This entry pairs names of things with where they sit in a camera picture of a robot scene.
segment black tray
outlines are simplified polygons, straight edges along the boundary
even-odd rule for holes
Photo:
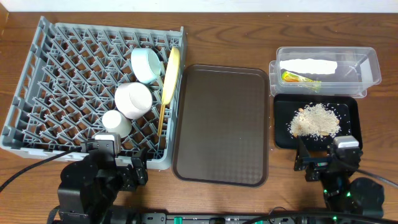
[[[258,187],[267,179],[269,81],[262,70],[184,71],[173,172],[182,180]]]
[[[358,105],[354,98],[296,94],[278,94],[274,98],[275,143],[277,146],[285,149],[297,148],[297,139],[290,134],[287,128],[295,116],[295,111],[310,103],[322,103],[329,110],[333,110],[336,115],[340,115],[341,131],[336,136],[352,135],[359,141],[359,147],[362,149]],[[330,136],[323,138],[322,141],[320,139],[316,141],[314,138],[306,136],[302,139],[309,151],[325,151],[327,145],[333,142],[333,138]]]

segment yellow spatula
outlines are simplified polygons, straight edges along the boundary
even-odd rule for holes
[[[159,112],[159,127],[157,128],[157,135],[160,137],[162,134],[164,110],[166,105],[172,101],[175,85],[177,84],[178,69],[180,67],[180,51],[178,48],[173,47],[170,52],[169,62],[166,68],[166,74],[163,83],[162,92],[162,106]]]

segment cup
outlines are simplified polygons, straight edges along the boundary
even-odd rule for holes
[[[152,94],[141,83],[123,83],[114,94],[118,110],[129,119],[137,119],[152,107]]]
[[[104,116],[102,116],[102,124],[108,133],[119,134],[121,138],[129,135],[132,128],[131,121],[117,110],[105,112]]]
[[[138,81],[150,84],[160,75],[162,62],[152,49],[135,48],[131,52],[131,66]]]

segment dish rack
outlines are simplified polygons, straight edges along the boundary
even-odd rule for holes
[[[131,51],[135,47],[149,47],[164,64],[160,78],[148,85],[154,102],[148,113],[132,121],[133,131],[122,139],[116,163],[130,164],[130,157],[146,147],[149,169],[169,168],[186,45],[183,27],[180,31],[162,31],[54,25],[41,17],[0,136],[0,146],[21,157],[46,159],[105,132],[101,117],[115,109],[115,89],[122,83],[137,82],[131,67]],[[181,51],[180,71],[159,139],[162,81],[172,47]],[[57,160],[79,161],[85,156],[73,152]]]

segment clear plastic container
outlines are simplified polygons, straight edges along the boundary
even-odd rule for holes
[[[286,82],[284,72],[309,78],[311,82]],[[371,47],[281,47],[277,60],[269,64],[271,94],[366,96],[370,86],[380,84],[376,51]]]

